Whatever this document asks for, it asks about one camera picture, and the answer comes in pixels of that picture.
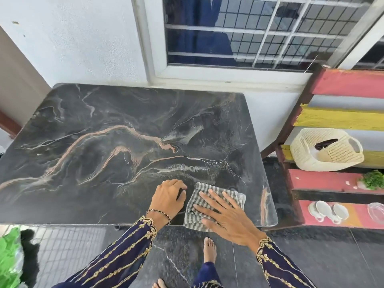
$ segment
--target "green plant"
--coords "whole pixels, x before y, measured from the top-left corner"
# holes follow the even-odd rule
[[[384,175],[378,170],[373,170],[362,176],[362,181],[368,189],[384,189]]]

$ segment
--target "hand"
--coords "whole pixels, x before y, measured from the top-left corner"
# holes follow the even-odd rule
[[[203,192],[200,192],[200,196],[220,213],[214,212],[208,208],[203,208],[196,204],[194,204],[194,208],[197,211],[212,217],[218,223],[206,218],[203,218],[201,222],[207,228],[210,228],[226,240],[234,242],[238,245],[246,245],[252,248],[252,250],[254,245],[258,247],[259,241],[262,238],[266,238],[266,234],[255,227],[245,212],[237,205],[236,201],[233,200],[227,193],[223,192],[223,196],[231,203],[232,206],[220,198],[219,195],[212,189],[209,189],[209,193],[214,199],[210,198]]]
[[[177,195],[179,190],[183,189],[178,199]],[[183,208],[184,201],[187,198],[185,190],[187,186],[183,183],[182,180],[173,179],[163,181],[160,185],[157,186],[154,195],[152,196],[151,205],[149,209],[156,209],[167,214],[171,219],[176,216],[176,214]],[[164,227],[168,223],[168,219],[161,213],[158,212],[148,212],[148,218],[152,218],[154,221],[154,226],[157,231]]]

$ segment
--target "sleeve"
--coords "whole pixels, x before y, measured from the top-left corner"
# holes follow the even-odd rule
[[[269,237],[260,241],[256,257],[271,288],[316,288]]]
[[[153,220],[142,216],[117,241],[95,257],[86,268],[68,278],[68,287],[128,287],[151,250],[157,235]]]

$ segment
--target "green plastic bag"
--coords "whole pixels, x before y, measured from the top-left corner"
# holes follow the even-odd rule
[[[23,248],[20,243],[20,229],[0,237],[0,288],[17,288],[23,269]]]

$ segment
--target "striped cloth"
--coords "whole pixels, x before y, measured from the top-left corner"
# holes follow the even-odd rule
[[[203,198],[200,197],[199,192],[202,191],[203,193],[207,194],[208,196],[208,190],[212,189],[214,192],[216,192],[221,198],[223,198],[227,203],[228,200],[224,198],[222,192],[225,191],[231,198],[233,198],[236,203],[244,210],[244,203],[245,199],[247,198],[245,194],[239,193],[236,190],[227,190],[223,188],[219,188],[216,186],[211,186],[205,183],[197,182],[195,184],[195,190],[193,191],[192,197],[188,201],[187,208],[185,210],[185,217],[184,217],[184,226],[190,229],[198,230],[201,232],[211,232],[210,229],[206,228],[204,224],[201,223],[202,218],[208,218],[213,220],[208,215],[205,215],[199,211],[197,211],[193,205],[197,204],[202,207],[214,210],[212,206],[210,206]]]

